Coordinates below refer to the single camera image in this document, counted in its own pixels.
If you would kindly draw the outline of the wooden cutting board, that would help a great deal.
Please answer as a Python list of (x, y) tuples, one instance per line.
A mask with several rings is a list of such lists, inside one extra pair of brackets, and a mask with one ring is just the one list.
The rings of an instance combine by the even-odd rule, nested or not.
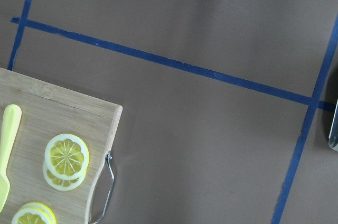
[[(58, 223), (91, 223), (107, 212), (106, 200), (94, 199), (100, 175), (106, 170), (122, 106), (1, 70), (1, 109), (16, 104), (22, 118), (7, 166), (10, 193), (1, 212), (1, 223), (10, 223), (19, 208), (42, 202), (54, 212)], [(49, 186), (43, 177), (44, 151), (56, 135), (80, 137), (90, 154), (82, 184), (68, 192)]]

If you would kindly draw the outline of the yellow plastic knife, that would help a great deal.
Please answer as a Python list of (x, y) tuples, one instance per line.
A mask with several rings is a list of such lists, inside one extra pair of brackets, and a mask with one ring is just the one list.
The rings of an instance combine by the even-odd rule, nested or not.
[(3, 113), (1, 126), (1, 211), (10, 192), (10, 182), (6, 171), (20, 125), (21, 116), (21, 108), (15, 104), (8, 105)]

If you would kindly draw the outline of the metal scoop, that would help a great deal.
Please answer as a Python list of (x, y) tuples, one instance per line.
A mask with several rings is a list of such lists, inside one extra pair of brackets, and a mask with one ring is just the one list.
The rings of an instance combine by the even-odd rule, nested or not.
[(334, 111), (334, 116), (333, 116), (333, 120), (332, 120), (332, 125), (331, 125), (331, 130), (328, 136), (328, 146), (330, 149), (334, 150), (334, 151), (338, 151), (338, 124), (337, 124), (337, 108), (338, 108), (338, 104), (336, 104), (335, 106), (335, 111)]

